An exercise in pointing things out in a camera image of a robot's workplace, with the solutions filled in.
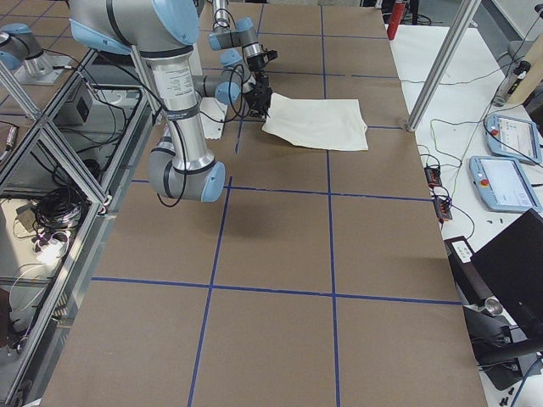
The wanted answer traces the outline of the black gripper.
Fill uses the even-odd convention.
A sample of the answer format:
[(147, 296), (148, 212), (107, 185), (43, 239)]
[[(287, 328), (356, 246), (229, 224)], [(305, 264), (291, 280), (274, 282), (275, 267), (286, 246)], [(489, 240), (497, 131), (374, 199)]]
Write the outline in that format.
[(268, 63), (267, 53), (260, 53), (247, 57), (247, 65), (255, 80), (261, 85), (268, 85), (269, 78), (265, 72), (265, 67)]
[(258, 82), (249, 84), (249, 90), (244, 93), (244, 100), (249, 107), (249, 113), (259, 114), (264, 121), (270, 118), (271, 99), (272, 89)]

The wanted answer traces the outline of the black monitor on arm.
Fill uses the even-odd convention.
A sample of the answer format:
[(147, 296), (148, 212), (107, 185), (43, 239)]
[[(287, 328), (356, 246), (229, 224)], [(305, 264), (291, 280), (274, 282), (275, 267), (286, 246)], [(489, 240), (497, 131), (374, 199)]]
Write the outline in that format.
[(529, 338), (542, 336), (542, 217), (529, 209), (476, 252), (484, 283)]

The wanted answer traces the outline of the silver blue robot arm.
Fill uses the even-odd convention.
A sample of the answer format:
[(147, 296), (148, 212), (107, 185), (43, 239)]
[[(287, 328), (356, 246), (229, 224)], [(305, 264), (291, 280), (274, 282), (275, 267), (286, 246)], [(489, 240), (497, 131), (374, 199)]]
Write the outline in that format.
[(240, 47), (249, 71), (258, 83), (268, 86), (265, 67), (277, 57), (275, 50), (267, 50), (259, 41), (255, 25), (250, 17), (234, 20), (228, 9), (228, 1), (212, 1), (212, 33), (208, 35), (212, 50), (220, 51)]
[(148, 177), (161, 198), (215, 202), (225, 166), (207, 147), (202, 98), (233, 105), (243, 98), (250, 115), (264, 118), (272, 89), (266, 64), (277, 57), (259, 42), (251, 18), (235, 20), (226, 1), (212, 3), (210, 48), (221, 52), (219, 75), (194, 75), (189, 59), (199, 39), (199, 15), (192, 1), (73, 1), (72, 36), (97, 51), (138, 51), (152, 72), (155, 97), (167, 130), (149, 158)]

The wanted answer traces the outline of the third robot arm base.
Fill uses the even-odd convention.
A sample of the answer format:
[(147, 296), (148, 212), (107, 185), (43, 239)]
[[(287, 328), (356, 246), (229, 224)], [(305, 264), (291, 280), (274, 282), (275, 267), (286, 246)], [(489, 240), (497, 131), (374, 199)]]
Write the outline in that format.
[(69, 56), (46, 52), (30, 27), (13, 23), (1, 27), (1, 62), (24, 85), (54, 85), (66, 68)]

